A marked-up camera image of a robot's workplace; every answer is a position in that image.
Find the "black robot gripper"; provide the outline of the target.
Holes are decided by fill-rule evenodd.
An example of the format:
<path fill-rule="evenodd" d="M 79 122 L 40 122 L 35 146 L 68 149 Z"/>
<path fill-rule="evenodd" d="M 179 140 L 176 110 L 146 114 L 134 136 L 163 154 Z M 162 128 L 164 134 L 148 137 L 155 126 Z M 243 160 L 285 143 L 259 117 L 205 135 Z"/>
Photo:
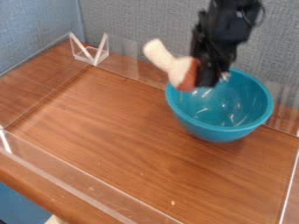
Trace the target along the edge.
<path fill-rule="evenodd" d="M 210 0 L 193 31 L 191 56 L 201 61 L 195 87 L 217 86 L 237 60 L 237 45 L 249 41 L 265 18 L 262 0 Z"/>

